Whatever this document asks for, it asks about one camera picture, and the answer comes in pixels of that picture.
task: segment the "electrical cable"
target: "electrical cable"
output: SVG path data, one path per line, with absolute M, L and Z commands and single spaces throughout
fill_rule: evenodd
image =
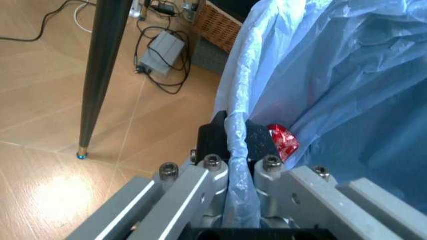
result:
M 80 12 L 81 10 L 83 10 L 84 8 L 86 8 L 86 7 L 88 6 L 88 4 L 89 4 L 89 0 L 86 0 L 86 3 L 83 3 L 82 5 L 78 6 L 78 7 L 75 9 L 75 11 L 74 11 L 74 22 L 75 22 L 75 24 L 76 24 L 79 28 L 81 28 L 83 31 L 88 32 L 88 33 L 90 33 L 90 34 L 91 34 L 91 33 L 92 33 L 92 31 L 91 31 L 91 30 L 89 30 L 89 29 L 87 29 L 87 28 L 85 28 L 84 26 L 80 25 L 79 20 L 77 20 L 77 16 L 79 15 L 79 12 Z
M 51 11 L 51 12 L 47 13 L 46 15 L 44 15 L 43 21 L 41 22 L 40 32 L 35 38 L 20 39 L 20 38 L 0 36 L 0 40 L 26 42 L 26 43 L 35 42 L 35 41 L 39 40 L 43 36 L 43 33 L 45 32 L 46 24 L 48 23 L 48 21 L 50 19 L 49 17 L 50 16 L 53 17 L 56 14 L 58 14 L 59 12 L 61 12 L 67 6 L 67 4 L 69 2 L 80 2 L 80 3 L 85 3 L 85 4 L 88 4 L 91 6 L 96 6 L 96 4 L 88 2 L 88 1 L 84 1 L 84 0 L 66 0 L 58 9 L 56 9 L 55 11 Z
M 135 67 L 136 67 L 136 72 L 147 75 L 148 79 L 150 79 L 150 81 L 152 81 L 158 88 L 160 88 L 165 93 L 170 94 L 170 95 L 176 95 L 176 94 L 178 94 L 180 92 L 181 88 L 184 86 L 184 83 L 187 81 L 187 79 L 188 79 L 188 77 L 190 75 L 190 71 L 191 71 L 190 37 L 184 31 L 170 30 L 169 29 L 169 27 L 171 25 L 171 18 L 170 17 L 168 18 L 168 26 L 167 27 L 149 26 L 149 27 L 146 27 L 145 29 L 141 29 L 140 26 L 139 26 L 139 21 L 136 23 L 136 25 L 137 25 L 137 27 L 138 27 L 138 29 L 140 31 L 140 35 L 139 35 L 138 42 L 137 42 L 136 47 L 135 47 L 135 54 L 134 54 L 134 64 L 135 64 Z M 166 31 L 166 32 L 174 35 L 175 37 L 179 38 L 181 41 L 183 41 L 183 42 L 186 43 L 184 45 L 184 50 L 180 54 L 180 58 L 181 58 L 181 61 L 182 61 L 182 66 L 181 67 L 178 67 L 178 68 L 174 67 L 172 64 L 170 64 L 169 62 L 167 62 L 158 51 L 156 51 L 155 49 L 153 49 L 150 46 L 151 43 L 158 37 L 158 35 L 154 36 L 154 37 L 146 35 L 146 32 L 149 31 L 149 30 L 164 30 L 164 31 Z M 141 40 L 142 40 L 143 37 L 146 37 L 146 38 L 150 39 L 150 42 L 147 45 L 148 51 L 151 51 L 151 52 L 157 54 L 160 57 L 160 59 L 168 67 L 170 67 L 170 68 L 172 68 L 172 69 L 174 69 L 176 71 L 184 71 L 184 78 L 183 78 L 183 80 L 181 82 L 179 82 L 179 83 L 173 83 L 173 84 L 167 84 L 167 83 L 158 82 L 157 80 L 155 80 L 151 76 L 151 71 L 149 71 L 149 70 L 145 69 L 144 67 L 138 65 L 138 59 L 139 59 L 138 58 L 138 48 L 140 46 L 140 42 L 141 42 Z M 170 88 L 170 87 L 178 87 L 178 88 L 175 91 L 170 91 L 170 90 L 166 89 L 166 88 Z

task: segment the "white cable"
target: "white cable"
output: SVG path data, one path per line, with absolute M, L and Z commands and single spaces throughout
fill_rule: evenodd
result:
M 77 26 L 78 26 L 79 28 L 81 28 L 83 31 L 88 32 L 88 33 L 92 33 L 92 31 L 91 31 L 91 30 L 89 30 L 89 29 L 85 28 L 84 26 L 80 25 L 79 21 L 77 20 L 77 14 L 79 14 L 80 10 L 81 10 L 82 8 L 84 8 L 86 5 L 88 5 L 88 3 L 89 3 L 89 0 L 86 0 L 86 3 L 83 3 L 82 5 L 78 6 L 78 7 L 75 9 L 75 11 L 74 11 L 74 22 L 75 22 L 75 24 L 77 24 Z

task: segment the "silver metal bar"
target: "silver metal bar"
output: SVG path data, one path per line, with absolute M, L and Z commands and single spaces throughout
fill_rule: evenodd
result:
M 124 239 L 160 199 L 161 186 L 136 177 L 82 223 L 67 239 Z
M 176 240 L 184 227 L 201 223 L 215 190 L 212 175 L 189 166 L 143 219 L 129 240 Z
M 337 189 L 403 239 L 427 239 L 427 217 L 368 179 Z
M 328 229 L 338 239 L 401 239 L 306 166 L 280 177 L 263 174 L 255 174 L 255 185 L 279 203 L 275 217 L 292 219 L 300 228 Z

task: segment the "black cable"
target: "black cable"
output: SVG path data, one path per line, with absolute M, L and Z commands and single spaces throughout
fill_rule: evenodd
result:
M 54 16 L 54 15 L 58 14 L 59 12 L 61 12 L 67 6 L 67 4 L 69 2 L 87 3 L 88 5 L 96 6 L 96 4 L 91 3 L 91 2 L 86 2 L 84 0 L 66 0 L 57 10 L 51 11 L 51 12 L 49 12 L 48 14 L 46 14 L 44 16 L 43 21 L 41 22 L 40 33 L 35 38 L 32 38 L 32 39 L 19 39 L 19 38 L 12 38 L 12 37 L 0 36 L 0 40 L 16 41 L 16 42 L 26 42 L 26 43 L 35 42 L 35 41 L 39 40 L 43 36 L 43 33 L 45 32 L 46 24 L 48 23 L 48 20 L 50 19 L 49 17 L 50 16 Z
M 171 25 L 171 19 L 168 18 L 168 26 L 167 27 L 160 27 L 160 26 L 149 26 L 146 27 L 145 29 L 141 29 L 139 26 L 139 23 L 137 22 L 136 25 L 140 31 L 140 35 L 138 38 L 138 42 L 136 44 L 135 47 L 135 54 L 134 54 L 134 64 L 136 67 L 136 72 L 137 73 L 142 73 L 147 75 L 148 79 L 150 79 L 150 81 L 152 81 L 158 88 L 160 88 L 162 91 L 164 91 L 165 93 L 171 94 L 171 95 L 176 95 L 180 92 L 181 88 L 184 86 L 184 83 L 187 81 L 189 75 L 190 75 L 190 71 L 191 71 L 191 56 L 190 56 L 190 37 L 188 36 L 188 34 L 184 31 L 174 31 L 174 30 L 170 30 L 169 27 Z M 174 67 L 173 65 L 171 65 L 169 62 L 167 62 L 162 55 L 156 51 L 155 49 L 153 49 L 150 44 L 158 37 L 150 37 L 146 35 L 146 32 L 149 30 L 164 30 L 166 32 L 168 32 L 169 34 L 174 35 L 175 37 L 179 38 L 181 41 L 185 42 L 186 44 L 184 45 L 184 50 L 181 52 L 180 54 L 180 58 L 182 61 L 182 66 L 179 68 Z M 147 71 L 145 68 L 141 67 L 138 65 L 138 48 L 140 46 L 141 40 L 143 37 L 146 37 L 148 39 L 150 39 L 150 42 L 147 45 L 148 51 L 152 51 L 154 53 L 156 53 L 160 59 L 170 68 L 176 70 L 176 71 L 184 71 L 184 78 L 181 82 L 179 83 L 173 83 L 173 84 L 167 84 L 167 83 L 161 83 L 156 81 L 152 76 L 151 76 L 151 72 Z M 178 87 L 175 91 L 170 91 L 166 88 L 171 88 L 171 87 Z
M 170 4 L 171 6 L 174 7 L 174 9 L 176 9 L 178 11 L 178 13 L 175 13 L 175 15 L 172 15 L 172 16 L 170 16 L 170 15 L 162 15 L 160 12 L 156 11 L 153 8 L 152 4 L 154 2 L 159 2 L 159 3 L 165 4 L 165 5 Z M 152 0 L 151 3 L 150 3 L 150 7 L 148 8 L 148 10 L 150 10 L 153 13 L 155 13 L 157 16 L 159 16 L 161 18 L 177 18 L 177 17 L 180 17 L 181 14 L 184 12 L 184 11 L 179 12 L 179 8 L 178 8 L 178 6 L 174 2 L 170 2 L 170 1 L 161 2 L 160 0 Z

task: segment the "hex socket screw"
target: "hex socket screw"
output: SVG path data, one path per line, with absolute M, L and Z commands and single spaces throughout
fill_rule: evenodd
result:
M 216 154 L 206 155 L 203 159 L 203 167 L 211 172 L 221 169 L 221 157 Z
M 282 160 L 275 155 L 267 155 L 262 159 L 262 167 L 267 172 L 278 172 L 282 168 Z
M 160 166 L 158 173 L 162 181 L 176 180 L 179 176 L 180 169 L 176 163 L 166 162 Z
M 325 180 L 328 180 L 331 175 L 329 170 L 323 166 L 315 166 L 313 167 L 313 171 Z

